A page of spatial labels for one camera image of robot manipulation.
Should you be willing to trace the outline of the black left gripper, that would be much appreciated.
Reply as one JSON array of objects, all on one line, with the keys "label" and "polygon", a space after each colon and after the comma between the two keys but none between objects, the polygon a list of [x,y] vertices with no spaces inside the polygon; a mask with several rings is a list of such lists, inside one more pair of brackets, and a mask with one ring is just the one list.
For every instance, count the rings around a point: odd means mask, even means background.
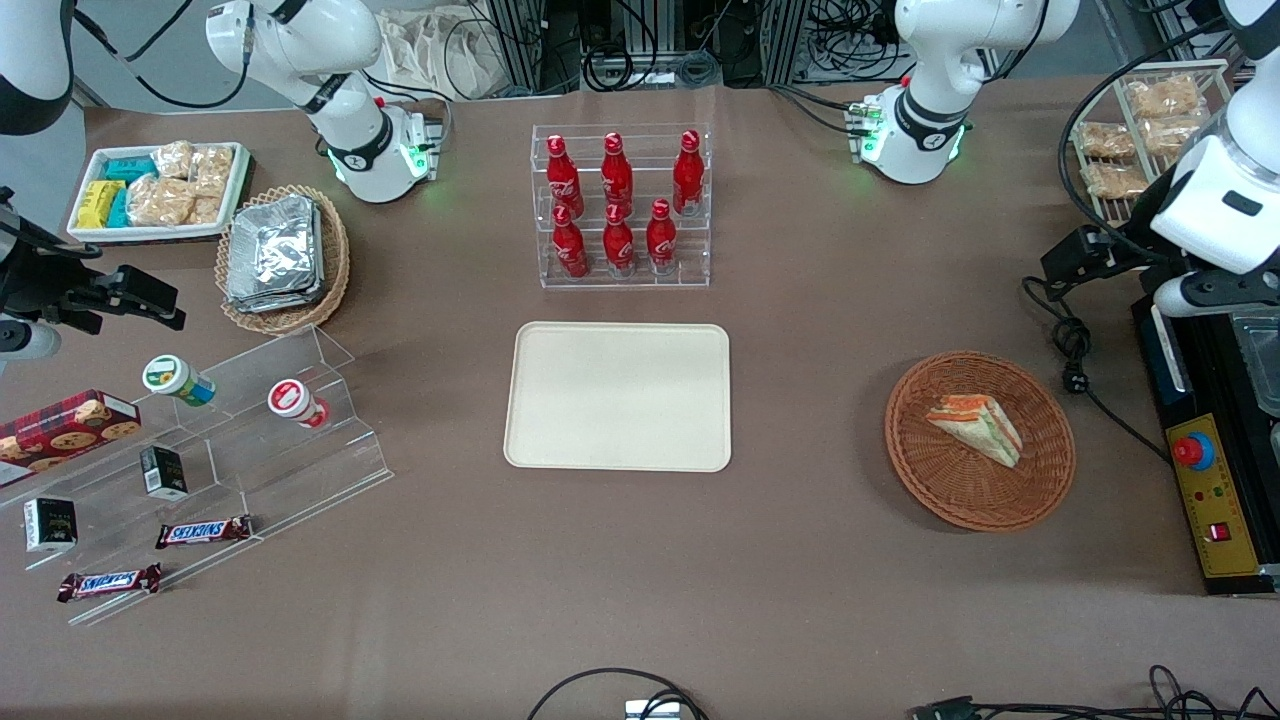
[{"label": "black left gripper", "polygon": [[1044,265],[1047,293],[1070,293],[1085,282],[1130,272],[1138,273],[1143,290],[1157,290],[1190,270],[1185,252],[1153,232],[1126,234],[1121,228],[1097,225],[1079,225],[1039,261]]}]

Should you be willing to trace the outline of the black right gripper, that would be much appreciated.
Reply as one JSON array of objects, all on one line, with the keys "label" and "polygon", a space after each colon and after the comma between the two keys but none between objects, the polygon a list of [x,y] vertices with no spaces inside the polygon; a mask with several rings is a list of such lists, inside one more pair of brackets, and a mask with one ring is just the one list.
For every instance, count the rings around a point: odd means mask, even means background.
[{"label": "black right gripper", "polygon": [[[86,334],[99,334],[100,311],[150,319],[173,331],[186,328],[178,307],[178,288],[147,272],[120,265],[101,275],[84,265],[102,255],[92,243],[72,246],[24,219],[12,206],[14,192],[1,192],[1,305],[3,313],[27,322],[61,324]],[[93,281],[99,278],[102,305]],[[74,300],[86,291],[88,301]]]}]

